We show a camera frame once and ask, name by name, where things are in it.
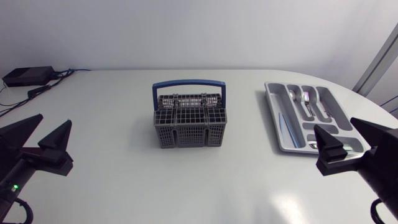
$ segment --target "black cable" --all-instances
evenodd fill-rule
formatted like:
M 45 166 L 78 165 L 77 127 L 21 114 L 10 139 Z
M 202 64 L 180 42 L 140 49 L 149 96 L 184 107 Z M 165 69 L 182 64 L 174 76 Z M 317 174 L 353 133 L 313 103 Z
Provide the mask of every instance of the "black cable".
M 19 204 L 19 206 L 24 207 L 25 212 L 26 212 L 26 219 L 24 223 L 2 223 L 2 224 L 32 224 L 33 222 L 33 211 L 30 208 L 30 206 L 27 204 L 27 202 L 21 200 L 20 198 L 16 198 L 15 202 Z
M 69 77 L 70 75 L 72 75 L 73 73 L 75 73 L 75 72 L 77 72 L 77 71 L 91 71 L 91 70 L 89 70 L 89 69 L 68 69 L 68 70 L 61 71 L 61 72 L 53 72 L 52 76 L 57 77 L 58 81 L 55 82 L 54 84 L 50 85 L 50 88 L 45 89 L 44 91 L 41 91 L 41 92 L 35 94 L 34 96 L 28 97 L 28 99 L 22 100 L 22 101 L 20 101 L 20 102 L 18 102 L 18 103 L 13 103 L 13 104 L 11 104 L 11 105 L 2 105 L 2 104 L 0 104 L 0 105 L 2 105 L 2 106 L 13 106 L 13 107 L 11 107 L 11 108 L 8 108 L 8 109 L 5 109 L 5 110 L 0 111 L 0 113 L 3 112 L 2 114 L 0 114 L 0 118 L 1 118 L 2 116 L 4 116 L 4 115 L 8 114 L 8 113 L 11 112 L 12 110 L 14 110 L 14 109 L 16 109 L 16 108 L 18 108 L 18 107 L 20 107 L 20 106 L 25 105 L 25 104 L 26 104 L 27 102 L 29 102 L 30 100 L 33 100 L 36 96 L 39 96 L 40 94 L 46 92 L 47 90 L 51 89 L 52 87 L 58 85 L 60 82 L 62 82 L 62 80 L 64 80 L 65 78 Z
M 371 205 L 371 216 L 372 216 L 373 221 L 376 224 L 385 224 L 381 220 L 381 218 L 380 218 L 380 216 L 379 216 L 379 214 L 377 213 L 377 210 L 376 210 L 376 205 L 378 205 L 379 203 L 381 203 L 381 200 L 379 198 L 376 199 L 375 201 L 373 201 L 373 203 Z

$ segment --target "metal utensil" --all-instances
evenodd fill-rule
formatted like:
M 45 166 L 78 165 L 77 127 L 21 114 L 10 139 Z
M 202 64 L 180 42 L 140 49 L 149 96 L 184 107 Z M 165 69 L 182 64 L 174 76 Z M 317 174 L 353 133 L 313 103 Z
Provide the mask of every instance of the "metal utensil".
M 316 141 L 308 141 L 308 145 L 313 149 L 318 149 L 318 144 Z M 343 145 L 343 149 L 346 151 L 352 151 L 353 148 L 349 145 Z
M 289 90 L 289 95 L 293 101 L 296 101 L 296 93 L 293 90 Z
M 311 106 L 310 106 L 310 94 L 307 91 L 303 92 L 304 94 L 304 104 L 308 109 L 308 112 L 310 112 L 311 116 L 315 116 L 315 113 L 312 111 Z
M 318 149 L 318 144 L 316 141 L 308 141 L 308 145 L 313 149 Z
M 329 112 L 327 112 L 327 111 L 325 110 L 325 107 L 323 106 L 323 103 L 322 103 L 322 102 L 320 102 L 320 105 L 321 105 L 323 111 L 326 113 L 326 115 L 328 115 L 329 118 L 332 118 L 333 116 L 332 116 Z

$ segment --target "white wall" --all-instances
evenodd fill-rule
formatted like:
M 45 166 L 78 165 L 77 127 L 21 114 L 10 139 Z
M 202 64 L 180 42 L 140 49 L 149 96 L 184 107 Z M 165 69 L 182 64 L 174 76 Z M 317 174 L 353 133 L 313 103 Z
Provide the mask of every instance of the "white wall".
M 396 0 L 0 1 L 0 75 L 43 65 L 269 68 L 352 88 L 397 8 Z

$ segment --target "fork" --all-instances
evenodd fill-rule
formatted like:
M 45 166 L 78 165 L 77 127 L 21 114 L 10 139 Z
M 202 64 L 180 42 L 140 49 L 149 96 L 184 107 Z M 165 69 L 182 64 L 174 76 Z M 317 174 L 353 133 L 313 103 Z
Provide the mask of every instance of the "fork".
M 304 104 L 310 112 L 310 115 L 315 116 L 315 113 L 312 111 L 310 106 L 310 94 L 307 91 L 304 92 Z

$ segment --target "spoon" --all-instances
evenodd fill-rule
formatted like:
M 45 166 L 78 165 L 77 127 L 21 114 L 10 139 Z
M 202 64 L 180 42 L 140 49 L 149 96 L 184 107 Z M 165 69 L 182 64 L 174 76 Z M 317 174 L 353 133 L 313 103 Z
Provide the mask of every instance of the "spoon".
M 289 90 L 289 95 L 293 101 L 296 101 L 296 93 L 293 90 Z

